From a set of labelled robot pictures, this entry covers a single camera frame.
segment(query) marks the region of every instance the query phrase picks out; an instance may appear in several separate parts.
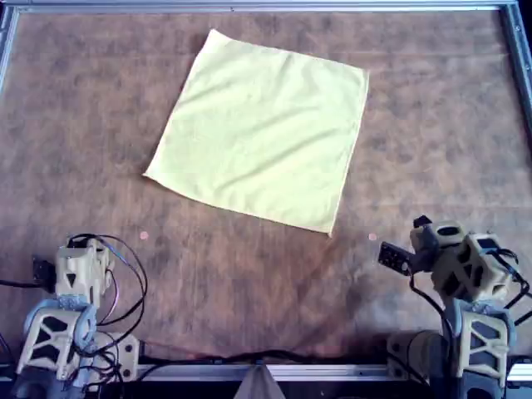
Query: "aluminum frame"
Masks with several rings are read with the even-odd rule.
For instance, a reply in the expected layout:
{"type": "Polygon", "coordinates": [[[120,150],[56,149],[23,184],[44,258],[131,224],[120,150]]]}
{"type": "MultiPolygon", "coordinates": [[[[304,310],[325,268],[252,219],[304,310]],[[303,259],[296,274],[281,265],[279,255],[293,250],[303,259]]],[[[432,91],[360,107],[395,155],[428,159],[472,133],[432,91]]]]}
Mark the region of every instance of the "aluminum frame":
{"type": "MultiPolygon", "coordinates": [[[[153,365],[141,364],[137,375],[153,365]]],[[[242,381],[250,365],[174,365],[164,366],[146,376],[145,382],[234,382],[242,381]]],[[[405,377],[389,375],[386,364],[267,365],[277,382],[404,382],[405,377]]],[[[509,382],[532,382],[532,363],[516,364],[509,382]]]]}
{"type": "MultiPolygon", "coordinates": [[[[532,56],[525,27],[515,0],[440,0],[440,1],[267,1],[267,0],[5,0],[0,20],[0,92],[7,73],[9,55],[16,37],[21,13],[133,13],[133,12],[423,12],[499,10],[510,49],[516,86],[520,94],[527,135],[532,143],[532,56]]],[[[139,372],[148,366],[140,366],[139,372]]],[[[146,381],[242,381],[249,366],[168,366],[150,374],[146,381]]],[[[386,365],[271,365],[276,381],[401,381],[390,377],[386,365]]],[[[532,364],[516,365],[508,381],[532,381],[532,364]]]]}

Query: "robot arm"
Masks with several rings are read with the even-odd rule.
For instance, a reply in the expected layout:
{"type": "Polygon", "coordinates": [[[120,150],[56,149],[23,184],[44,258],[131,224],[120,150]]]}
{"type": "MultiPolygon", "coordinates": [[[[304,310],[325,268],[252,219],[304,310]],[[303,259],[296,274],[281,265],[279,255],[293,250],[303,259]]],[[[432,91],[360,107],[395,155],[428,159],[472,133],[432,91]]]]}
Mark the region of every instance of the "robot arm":
{"type": "MultiPolygon", "coordinates": [[[[516,340],[507,308],[516,300],[506,308],[497,301],[507,294],[512,278],[524,282],[517,258],[495,234],[465,234],[456,222],[432,223],[426,216],[414,221],[410,238],[414,253],[382,243],[379,263],[411,276],[412,282],[415,273],[431,273],[445,305],[442,322],[448,321],[451,331],[444,329],[444,337],[435,332],[397,334],[389,338],[388,351],[431,384],[441,384],[443,389],[435,390],[440,397],[466,398],[467,392],[478,390],[501,398],[507,354],[516,340]]],[[[390,366],[401,370],[393,360],[390,366]]]]}
{"type": "Polygon", "coordinates": [[[27,316],[14,397],[36,392],[45,392],[46,399],[83,397],[88,384],[136,377],[139,342],[128,336],[112,345],[120,334],[96,330],[96,311],[114,265],[109,248],[97,239],[69,241],[57,250],[55,298],[43,300],[27,316]],[[110,347],[96,355],[104,346],[110,347]],[[111,369],[111,376],[98,372],[111,369]]]}

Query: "yellow cloth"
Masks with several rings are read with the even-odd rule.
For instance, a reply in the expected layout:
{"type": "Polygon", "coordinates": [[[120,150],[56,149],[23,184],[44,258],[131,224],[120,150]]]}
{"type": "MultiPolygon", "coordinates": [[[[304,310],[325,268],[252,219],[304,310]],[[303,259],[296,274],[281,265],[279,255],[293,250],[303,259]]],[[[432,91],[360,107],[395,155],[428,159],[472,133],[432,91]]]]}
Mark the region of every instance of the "yellow cloth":
{"type": "Polygon", "coordinates": [[[145,176],[193,200],[330,234],[366,71],[211,30],[145,176]]]}

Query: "table surface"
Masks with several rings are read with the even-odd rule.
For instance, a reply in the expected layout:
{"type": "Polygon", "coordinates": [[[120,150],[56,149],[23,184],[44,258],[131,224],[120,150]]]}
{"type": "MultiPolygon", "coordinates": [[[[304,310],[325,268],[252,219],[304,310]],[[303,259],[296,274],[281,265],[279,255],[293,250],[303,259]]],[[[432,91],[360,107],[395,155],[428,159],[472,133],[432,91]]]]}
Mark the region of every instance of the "table surface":
{"type": "MultiPolygon", "coordinates": [[[[2,278],[28,280],[32,254],[52,260],[69,234],[122,237],[148,271],[135,335],[154,356],[364,354],[389,333],[438,328],[407,280],[377,264],[380,241],[408,245],[421,214],[494,230],[532,278],[530,151],[497,12],[23,14],[0,141],[2,278]],[[141,177],[210,28],[371,72],[331,239],[141,177]]],[[[116,277],[120,314],[140,292],[126,268],[116,277]]],[[[418,285],[431,291],[426,275],[418,285]]],[[[44,297],[0,290],[13,346],[44,297]]],[[[531,332],[520,328],[517,352],[531,332]]]]}

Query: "wire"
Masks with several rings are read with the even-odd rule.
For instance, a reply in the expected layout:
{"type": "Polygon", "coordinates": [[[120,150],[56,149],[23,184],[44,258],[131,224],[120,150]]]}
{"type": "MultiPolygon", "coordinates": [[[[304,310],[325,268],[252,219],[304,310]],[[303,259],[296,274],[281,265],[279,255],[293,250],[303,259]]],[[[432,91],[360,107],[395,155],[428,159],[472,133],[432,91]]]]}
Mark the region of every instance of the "wire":
{"type": "Polygon", "coordinates": [[[14,287],[14,288],[43,288],[44,287],[42,284],[19,283],[16,281],[7,281],[7,280],[0,280],[0,285],[4,285],[6,287],[14,287]]]}
{"type": "Polygon", "coordinates": [[[105,317],[99,323],[96,324],[97,326],[101,326],[101,324],[105,322],[109,316],[112,315],[112,313],[115,311],[116,305],[118,304],[118,299],[120,297],[120,289],[118,289],[118,284],[116,283],[115,275],[113,274],[112,270],[106,270],[106,273],[109,273],[111,275],[111,280],[113,282],[113,286],[115,287],[115,298],[113,299],[113,304],[111,305],[111,308],[109,309],[105,317]]]}
{"type": "Polygon", "coordinates": [[[530,285],[529,285],[529,282],[526,281],[523,278],[523,276],[521,276],[521,274],[514,267],[512,267],[508,262],[506,262],[502,258],[501,255],[513,258],[516,264],[519,264],[519,259],[517,258],[517,255],[513,251],[510,251],[509,249],[506,249],[506,248],[499,248],[496,250],[491,250],[487,252],[486,254],[493,256],[502,266],[506,268],[506,270],[508,270],[508,273],[512,275],[514,280],[517,281],[521,285],[520,292],[517,295],[515,295],[515,297],[511,301],[509,301],[505,306],[505,309],[510,309],[516,303],[518,303],[525,295],[527,295],[527,293],[530,290],[530,285]]]}
{"type": "Polygon", "coordinates": [[[11,348],[9,347],[9,345],[7,344],[7,341],[6,339],[3,337],[2,334],[0,334],[0,345],[2,346],[2,349],[3,351],[6,353],[6,356],[7,356],[7,360],[9,361],[9,363],[11,365],[15,365],[17,364],[17,362],[15,362],[15,357],[13,356],[13,352],[11,352],[11,348]]]}
{"type": "MultiPolygon", "coordinates": [[[[385,356],[391,355],[388,352],[385,352],[385,356]]],[[[201,357],[198,359],[188,359],[188,360],[161,360],[161,359],[151,359],[152,362],[160,362],[153,365],[152,367],[145,370],[140,376],[137,377],[137,381],[141,382],[146,377],[148,377],[152,372],[161,369],[162,367],[167,366],[179,366],[179,365],[209,365],[209,364],[234,364],[234,363],[256,363],[263,360],[266,357],[272,357],[282,360],[289,360],[290,362],[300,363],[300,364],[346,364],[346,363],[356,363],[357,359],[352,356],[343,356],[343,357],[315,357],[315,356],[304,356],[290,351],[284,350],[269,350],[263,352],[246,352],[240,353],[239,355],[231,357],[220,357],[220,356],[209,356],[201,357]]],[[[405,365],[404,362],[399,359],[397,361],[405,370],[407,370],[414,377],[418,378],[420,382],[426,384],[426,381],[422,376],[419,375],[416,370],[412,367],[405,365]]]]}
{"type": "Polygon", "coordinates": [[[440,305],[438,305],[436,303],[436,301],[434,299],[432,299],[431,297],[429,297],[426,293],[424,293],[423,291],[421,291],[419,288],[416,287],[416,281],[414,279],[414,274],[411,272],[410,273],[410,289],[416,293],[417,295],[419,295],[420,297],[422,297],[423,299],[425,299],[437,312],[438,314],[440,315],[441,317],[441,321],[443,322],[443,325],[444,325],[444,328],[447,332],[447,336],[448,336],[448,353],[447,353],[447,368],[448,368],[448,373],[449,373],[449,376],[452,375],[452,357],[453,357],[453,354],[454,354],[454,337],[453,337],[453,333],[452,333],[452,326],[451,326],[451,322],[449,322],[449,319],[447,319],[446,317],[446,314],[444,313],[443,309],[440,307],[440,305]]]}
{"type": "Polygon", "coordinates": [[[113,339],[111,343],[108,343],[108,344],[104,345],[103,347],[99,347],[98,349],[96,349],[93,352],[84,351],[83,349],[81,349],[79,347],[75,348],[76,352],[80,356],[83,356],[83,357],[94,357],[94,356],[97,356],[98,354],[101,354],[101,353],[105,352],[107,349],[116,346],[118,343],[122,342],[140,324],[140,321],[142,320],[142,317],[144,316],[144,311],[145,311],[145,297],[146,297],[147,289],[148,289],[148,278],[147,278],[147,275],[146,275],[146,272],[145,272],[145,268],[142,265],[142,262],[140,261],[140,259],[139,259],[138,255],[136,254],[135,250],[132,247],[130,247],[126,242],[124,242],[122,239],[119,239],[119,238],[117,238],[115,236],[107,235],[107,234],[102,234],[102,235],[98,235],[98,234],[78,234],[78,235],[70,238],[69,246],[74,245],[76,243],[77,239],[96,239],[101,244],[103,244],[105,247],[107,247],[117,258],[119,258],[122,261],[122,263],[124,263],[127,267],[129,267],[131,269],[131,271],[133,271],[133,273],[135,274],[135,276],[137,277],[137,279],[139,281],[140,290],[142,292],[142,295],[141,295],[140,299],[137,301],[137,303],[135,303],[131,307],[131,309],[128,312],[126,312],[122,317],[117,318],[115,320],[111,320],[111,321],[106,322],[106,323],[101,323],[101,326],[106,326],[106,325],[109,325],[109,324],[112,324],[112,323],[116,323],[117,321],[122,320],[123,318],[126,318],[127,316],[132,314],[138,307],[140,307],[140,313],[139,313],[138,318],[133,323],[133,325],[130,328],[128,328],[126,330],[126,332],[124,332],[124,334],[122,334],[117,339],[113,339]],[[136,260],[136,262],[137,262],[137,264],[138,264],[138,266],[140,268],[140,271],[142,272],[142,275],[143,275],[143,278],[144,278],[144,282],[142,281],[142,278],[140,277],[139,272],[137,272],[137,270],[126,260],[126,258],[124,258],[111,244],[109,244],[107,241],[105,241],[104,238],[114,239],[114,240],[118,241],[119,243],[124,244],[131,251],[131,253],[133,254],[133,257],[135,258],[135,260],[136,260]]]}
{"type": "Polygon", "coordinates": [[[393,360],[394,362],[396,363],[399,363],[399,365],[405,369],[406,372],[408,372],[409,374],[411,374],[412,376],[414,376],[421,384],[425,385],[425,386],[429,386],[428,382],[426,381],[425,378],[423,378],[423,376],[417,372],[414,367],[410,366],[409,364],[407,363],[404,363],[399,357],[397,357],[396,355],[394,355],[393,353],[389,353],[389,352],[386,352],[386,356],[388,356],[389,358],[391,358],[391,360],[393,360]]]}
{"type": "MultiPolygon", "coordinates": [[[[517,258],[517,255],[513,251],[510,251],[509,249],[501,248],[501,249],[489,251],[487,254],[497,259],[497,261],[501,265],[503,265],[506,268],[506,270],[508,270],[508,273],[510,273],[512,277],[514,278],[514,280],[518,282],[521,286],[519,293],[515,295],[515,297],[506,304],[505,309],[512,308],[523,297],[532,298],[532,294],[530,293],[529,282],[526,281],[523,278],[523,276],[521,276],[521,274],[514,267],[512,267],[508,262],[506,262],[501,256],[501,255],[508,256],[512,258],[516,264],[519,264],[519,259],[517,258]]],[[[532,310],[530,310],[529,312],[527,312],[526,314],[518,318],[515,321],[515,326],[516,327],[519,326],[520,324],[526,322],[531,317],[532,317],[532,310]]]]}
{"type": "Polygon", "coordinates": [[[99,372],[100,377],[101,378],[103,377],[103,379],[101,381],[99,381],[99,382],[94,382],[94,383],[86,385],[85,389],[88,389],[90,387],[98,387],[98,389],[99,389],[98,395],[100,395],[100,393],[101,393],[100,389],[101,389],[101,387],[103,385],[105,385],[105,384],[107,384],[109,382],[113,382],[113,381],[115,381],[117,379],[118,383],[121,386],[120,398],[122,398],[125,395],[126,389],[125,389],[125,385],[124,385],[124,378],[121,375],[121,365],[120,365],[120,361],[119,361],[119,357],[118,357],[119,350],[118,350],[117,345],[120,342],[122,342],[124,339],[126,339],[133,332],[133,330],[135,330],[135,328],[140,324],[140,321],[142,320],[142,317],[144,316],[145,297],[146,297],[146,294],[148,292],[148,277],[147,277],[144,265],[140,261],[140,258],[136,254],[135,250],[132,247],[130,247],[126,242],[124,242],[122,239],[119,239],[119,238],[117,238],[115,236],[107,235],[107,234],[103,234],[103,235],[98,235],[98,234],[78,234],[78,235],[76,235],[74,237],[71,237],[69,239],[68,246],[69,247],[83,246],[83,245],[86,245],[86,241],[88,241],[89,239],[95,239],[98,242],[100,242],[102,245],[107,247],[125,266],[127,266],[133,272],[133,274],[136,276],[136,278],[137,278],[137,280],[139,282],[139,285],[140,285],[140,291],[141,291],[140,299],[126,313],[124,313],[119,318],[115,318],[114,320],[106,321],[109,318],[109,316],[113,313],[113,311],[115,310],[116,305],[118,303],[118,298],[120,297],[120,289],[118,288],[118,284],[116,282],[115,275],[112,273],[112,271],[108,270],[109,273],[111,273],[111,278],[113,280],[113,284],[114,284],[114,287],[115,287],[115,297],[113,299],[113,304],[111,305],[111,309],[109,310],[109,312],[105,315],[105,317],[97,325],[98,326],[106,326],[106,325],[110,325],[112,323],[117,323],[120,320],[123,320],[123,319],[127,318],[128,316],[130,316],[137,308],[140,308],[139,315],[138,315],[137,319],[135,320],[135,322],[133,323],[133,325],[130,328],[128,328],[126,330],[126,332],[124,332],[122,335],[120,335],[117,339],[114,339],[107,332],[103,332],[104,334],[106,334],[109,337],[111,342],[107,343],[106,345],[104,345],[102,347],[97,348],[94,351],[88,352],[88,351],[86,351],[86,350],[84,350],[84,349],[82,349],[82,348],[80,348],[80,347],[78,347],[76,345],[73,345],[74,350],[76,351],[76,353],[78,355],[80,355],[82,357],[89,357],[89,358],[102,357],[109,364],[109,367],[106,367],[106,368],[99,367],[99,370],[95,369],[95,371],[99,372]],[[115,247],[113,247],[109,242],[107,242],[105,239],[114,239],[115,241],[123,244],[126,248],[128,248],[131,251],[131,253],[133,254],[133,257],[135,258],[135,261],[136,261],[136,263],[138,265],[138,268],[141,271],[142,277],[140,276],[140,274],[136,270],[136,268],[132,264],[130,264],[127,261],[127,259],[124,256],[122,256],[122,254],[117,249],[115,249],[115,247]],[[109,349],[111,349],[112,347],[116,347],[116,356],[115,356],[115,354],[113,352],[109,351],[109,349]]]}

